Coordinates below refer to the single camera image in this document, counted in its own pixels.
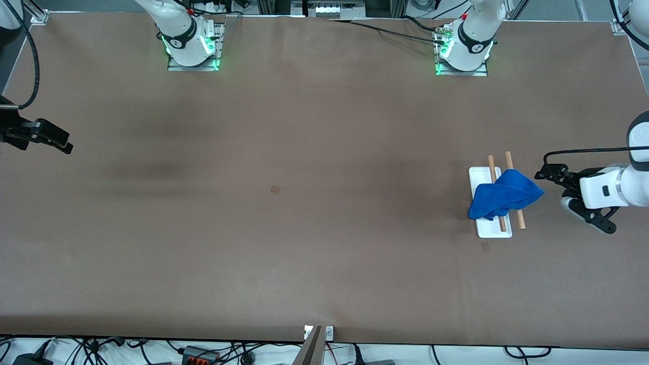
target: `white floor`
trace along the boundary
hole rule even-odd
[[[23,353],[35,352],[46,338],[16,338],[10,340],[12,345],[2,364],[12,364],[15,357]],[[172,341],[176,347],[187,345],[203,349],[228,347],[227,342],[183,342]],[[45,352],[45,357],[54,361],[55,365],[63,365],[74,351],[77,343],[68,340],[51,342]],[[393,360],[395,365],[436,365],[430,346],[426,345],[359,345],[365,362],[378,360]],[[332,344],[337,363],[339,365],[355,360],[354,348],[349,344]],[[524,364],[523,360],[508,357],[502,347],[485,346],[436,346],[437,356],[441,365],[508,365]],[[5,347],[0,347],[0,356]],[[528,355],[542,353],[544,349],[523,349]],[[254,350],[255,365],[291,364],[298,353],[297,346],[276,347],[263,346]],[[171,349],[164,341],[150,341],[145,345],[145,352],[153,363],[180,364],[182,359],[176,351]],[[128,346],[117,347],[114,344],[102,347],[99,352],[108,365],[146,365],[140,349],[131,349]],[[79,355],[76,365],[83,365],[85,356]],[[530,359],[530,365],[571,364],[571,365],[598,365],[598,364],[649,364],[649,351],[631,350],[593,350],[593,349],[552,349],[549,356],[541,359]],[[236,360],[228,365],[237,365]],[[335,365],[332,356],[327,351],[324,356],[324,365]]]

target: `wooden stick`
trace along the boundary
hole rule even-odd
[[[514,163],[511,161],[511,152],[505,152],[505,158],[507,159],[507,168],[513,169]],[[519,217],[519,229],[525,229],[525,218],[523,218],[522,209],[518,209],[516,215]]]
[[[489,155],[489,172],[491,172],[491,183],[496,182],[496,164],[493,162],[493,155]],[[498,217],[500,222],[500,232],[507,232],[507,224],[505,224],[505,217]]]

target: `gray floor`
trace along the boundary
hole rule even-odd
[[[42,8],[52,11],[143,11],[133,0],[36,0],[36,2]],[[440,7],[451,7],[460,2],[461,0],[442,0]],[[626,7],[628,0],[620,0],[620,3]],[[610,21],[613,19],[609,0],[584,0],[584,7],[587,17],[591,21]],[[579,16],[574,0],[530,0],[520,19],[570,21],[579,20]],[[15,41],[0,49],[0,85],[6,84],[23,39],[21,36],[17,37]],[[649,51],[638,45],[634,45],[634,50],[640,63],[643,78],[649,80]]]

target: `brown table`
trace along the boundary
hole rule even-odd
[[[505,23],[488,77],[299,18],[241,19],[221,71],[172,73],[155,32],[145,14],[33,29],[42,87],[23,116],[75,150],[0,146],[0,332],[300,340],[330,323],[343,342],[646,347],[648,209],[609,236],[540,182],[512,239],[467,219],[488,154],[532,176],[547,151],[624,145],[648,99],[607,23]]]

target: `blue towel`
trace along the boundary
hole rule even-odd
[[[518,170],[506,170],[493,184],[480,184],[476,188],[469,218],[477,220],[506,216],[510,209],[523,209],[543,195],[536,184]]]

